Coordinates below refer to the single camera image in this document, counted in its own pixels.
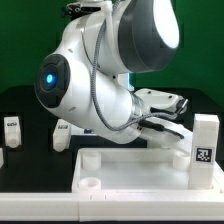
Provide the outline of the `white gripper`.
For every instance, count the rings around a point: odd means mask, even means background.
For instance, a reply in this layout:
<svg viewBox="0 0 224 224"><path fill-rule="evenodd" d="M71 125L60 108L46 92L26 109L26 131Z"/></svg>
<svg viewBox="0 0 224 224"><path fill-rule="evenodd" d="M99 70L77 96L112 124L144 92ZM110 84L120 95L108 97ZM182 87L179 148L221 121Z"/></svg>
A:
<svg viewBox="0 0 224 224"><path fill-rule="evenodd" d="M144 120L140 138L157 143L161 148L170 148L185 154L191 153L193 133L176 118L186 111L188 100L178 94L143 88L135 94L144 102L153 116Z"/></svg>

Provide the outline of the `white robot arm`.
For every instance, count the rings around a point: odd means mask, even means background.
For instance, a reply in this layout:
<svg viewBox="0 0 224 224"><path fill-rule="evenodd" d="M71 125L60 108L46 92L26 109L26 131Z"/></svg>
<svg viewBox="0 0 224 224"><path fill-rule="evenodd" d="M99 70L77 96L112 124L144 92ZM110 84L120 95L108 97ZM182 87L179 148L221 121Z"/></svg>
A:
<svg viewBox="0 0 224 224"><path fill-rule="evenodd" d="M131 92L122 74L156 72L173 59L179 29L171 0L97 0L71 21L40 67L35 93L55 116L118 144L137 138L190 153L192 133L175 120L187 101L151 89Z"/></svg>

